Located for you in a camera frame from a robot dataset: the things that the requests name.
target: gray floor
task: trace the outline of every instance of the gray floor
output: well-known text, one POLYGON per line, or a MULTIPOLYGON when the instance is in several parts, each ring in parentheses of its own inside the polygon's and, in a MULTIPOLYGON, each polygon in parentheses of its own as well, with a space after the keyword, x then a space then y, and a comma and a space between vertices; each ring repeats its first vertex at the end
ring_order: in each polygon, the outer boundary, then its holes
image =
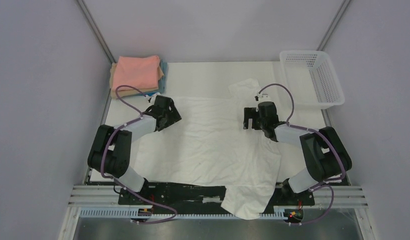
MULTIPOLYGON (((323 211, 306 209, 305 220, 323 211)), ((129 219, 81 218, 75 240, 361 240, 353 209, 332 210, 321 221, 291 226, 280 220, 173 220, 136 225, 129 219)))

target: orange folded cloth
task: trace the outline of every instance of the orange folded cloth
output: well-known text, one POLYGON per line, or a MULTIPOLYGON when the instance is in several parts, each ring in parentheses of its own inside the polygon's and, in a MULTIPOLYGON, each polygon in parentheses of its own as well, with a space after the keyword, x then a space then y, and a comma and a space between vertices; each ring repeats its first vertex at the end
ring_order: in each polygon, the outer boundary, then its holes
MULTIPOLYGON (((117 67, 117 63, 113 63, 111 69, 109 70, 109 72, 111 73, 111 76, 109 77, 109 88, 112 89, 113 83, 114 83, 114 73, 115 73, 115 69, 117 67)), ((164 76, 164 73, 161 69, 161 67, 158 68, 158 77, 159 79, 161 79, 164 76)), ((153 87, 153 88, 140 88, 139 90, 142 91, 143 93, 147 93, 147 92, 152 92, 155 90, 158 90, 159 87, 153 87)), ((130 90, 118 90, 118 95, 120 97, 125 97, 125 96, 130 96, 130 95, 136 95, 139 92, 137 90, 131 89, 130 90)), ((115 93, 115 90, 111 90, 111 98, 116 99, 117 98, 117 94, 115 93)))
MULTIPOLYGON (((120 56, 113 75, 112 90, 120 85, 129 85, 138 89, 158 87, 159 66, 160 57, 157 55, 145 58, 120 56)), ((121 87, 120 90, 131 90, 131 88, 121 87)))

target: white table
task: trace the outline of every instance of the white table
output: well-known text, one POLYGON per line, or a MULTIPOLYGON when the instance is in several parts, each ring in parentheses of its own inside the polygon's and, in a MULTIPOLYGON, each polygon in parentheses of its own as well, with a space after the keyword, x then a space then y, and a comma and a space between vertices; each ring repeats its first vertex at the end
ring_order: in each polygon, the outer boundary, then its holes
MULTIPOLYGON (((238 62, 173 62, 168 63, 167 87, 165 96, 168 97, 205 97, 229 99, 228 86, 237 82, 253 78, 257 79, 260 86, 264 87, 272 83, 286 85, 281 76, 280 62, 271 61, 238 61, 238 62)), ((277 107, 277 113, 281 121, 286 120, 291 112, 291 106, 287 93, 273 86, 267 88, 277 107)), ((143 96, 125 97, 128 103, 144 111, 149 103, 143 96)), ((112 99, 107 113, 105 124, 110 126, 120 125, 138 116, 138 113, 127 107, 119 100, 112 99)), ((292 124, 320 129, 325 127, 325 122, 320 109, 295 109, 292 124)), ((133 143, 132 155, 137 153, 138 142, 133 143)), ((277 181, 282 182, 305 168, 303 152, 300 148, 285 143, 274 143, 281 153, 281 166, 277 181)), ((102 178, 101 174, 93 170, 90 176, 91 182, 109 181, 102 178)))

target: pink folded cloth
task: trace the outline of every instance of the pink folded cloth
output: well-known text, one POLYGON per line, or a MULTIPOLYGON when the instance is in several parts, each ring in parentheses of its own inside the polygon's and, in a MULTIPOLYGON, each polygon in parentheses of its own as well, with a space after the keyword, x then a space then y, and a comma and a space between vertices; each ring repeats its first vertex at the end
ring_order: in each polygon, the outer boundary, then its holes
MULTIPOLYGON (((158 68, 160 57, 157 55, 145 58, 120 56, 113 75, 112 90, 120 85, 129 85, 138 89, 158 87, 158 68)), ((131 90, 121 87, 119 90, 131 90)))

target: tan folded cloth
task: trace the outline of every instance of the tan folded cloth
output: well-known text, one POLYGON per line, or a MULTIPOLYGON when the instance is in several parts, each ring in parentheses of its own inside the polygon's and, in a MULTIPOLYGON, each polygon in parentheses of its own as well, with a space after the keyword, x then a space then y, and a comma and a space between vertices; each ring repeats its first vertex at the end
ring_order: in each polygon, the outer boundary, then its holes
MULTIPOLYGON (((115 72, 115 68, 117 67, 117 63, 113 63, 112 67, 110 69, 110 73, 111 76, 109 77, 109 88, 112 89, 112 85, 113 85, 113 79, 114 79, 114 72, 115 72)), ((163 70, 161 69, 161 67, 158 67, 158 77, 159 79, 161 79, 164 76, 163 70)), ((154 88, 140 88, 139 90, 142 91, 143 93, 146 92, 151 92, 151 91, 155 91, 158 90, 159 87, 154 87, 154 88)), ((125 96, 130 96, 130 95, 135 95, 138 94, 139 92, 137 90, 120 90, 118 91, 118 95, 120 97, 125 97, 125 96)), ((111 90, 111 98, 116 99, 117 98, 117 94, 115 93, 114 90, 111 90)))

